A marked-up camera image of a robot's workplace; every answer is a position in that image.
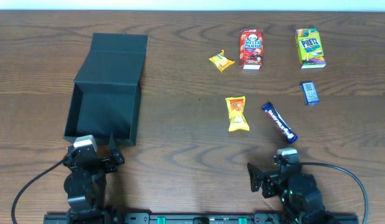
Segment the dark green box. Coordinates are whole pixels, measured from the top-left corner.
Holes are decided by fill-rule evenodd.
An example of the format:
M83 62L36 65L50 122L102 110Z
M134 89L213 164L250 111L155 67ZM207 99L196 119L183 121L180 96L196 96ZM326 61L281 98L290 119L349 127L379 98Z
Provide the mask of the dark green box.
M136 144L147 42L147 35L93 34L74 78L66 141L92 135L98 145L107 145L111 136L120 146Z

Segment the red Hello Panda box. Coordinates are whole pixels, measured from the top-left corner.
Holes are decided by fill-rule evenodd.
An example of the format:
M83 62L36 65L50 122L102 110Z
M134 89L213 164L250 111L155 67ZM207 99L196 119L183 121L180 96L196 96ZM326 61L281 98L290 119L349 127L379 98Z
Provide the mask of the red Hello Panda box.
M260 70L264 61L262 29L243 29L240 32L240 67L244 70Z

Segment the green Pretz box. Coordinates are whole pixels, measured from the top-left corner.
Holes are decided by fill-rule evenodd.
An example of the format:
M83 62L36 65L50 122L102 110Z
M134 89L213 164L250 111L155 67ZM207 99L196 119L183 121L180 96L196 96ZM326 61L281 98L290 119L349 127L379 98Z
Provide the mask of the green Pretz box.
M295 43L302 69L326 66L320 33L317 28L296 29Z

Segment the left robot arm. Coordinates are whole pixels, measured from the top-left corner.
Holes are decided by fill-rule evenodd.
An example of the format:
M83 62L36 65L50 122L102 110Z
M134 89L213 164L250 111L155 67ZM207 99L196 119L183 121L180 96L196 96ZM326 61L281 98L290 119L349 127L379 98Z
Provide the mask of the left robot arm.
M123 215L111 206L105 206L106 175L117 171L125 158L113 137L108 150L111 155L99 158L97 144L92 135L77 138L67 148L63 165L71 173L64 181L64 190L70 209L65 215L67 223L104 224L122 223Z

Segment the blue Dairy Milk bar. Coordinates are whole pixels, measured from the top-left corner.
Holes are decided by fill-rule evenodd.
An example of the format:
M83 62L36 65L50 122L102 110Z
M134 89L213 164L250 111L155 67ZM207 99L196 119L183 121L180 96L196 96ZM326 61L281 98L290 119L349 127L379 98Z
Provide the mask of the blue Dairy Milk bar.
M282 119L281 115L271 102L264 104L262 110L273 120L278 129L286 137L289 144L293 144L298 139L298 135L295 134L289 125Z

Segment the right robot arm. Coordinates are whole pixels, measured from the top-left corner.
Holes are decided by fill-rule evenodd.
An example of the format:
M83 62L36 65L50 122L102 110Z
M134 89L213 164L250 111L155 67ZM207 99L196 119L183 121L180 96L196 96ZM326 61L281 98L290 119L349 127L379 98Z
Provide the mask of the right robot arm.
M264 198L278 197L287 220L295 223L334 223L325 210L323 197L313 175L302 172L298 154L276 155L279 170L264 172L248 163L252 192L262 191Z

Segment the small blue candy box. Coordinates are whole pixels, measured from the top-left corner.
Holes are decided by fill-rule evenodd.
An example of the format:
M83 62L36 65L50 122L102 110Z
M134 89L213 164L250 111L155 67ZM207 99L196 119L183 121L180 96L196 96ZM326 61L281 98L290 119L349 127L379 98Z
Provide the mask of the small blue candy box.
M300 87L306 105L317 105L320 102L313 82L302 82Z

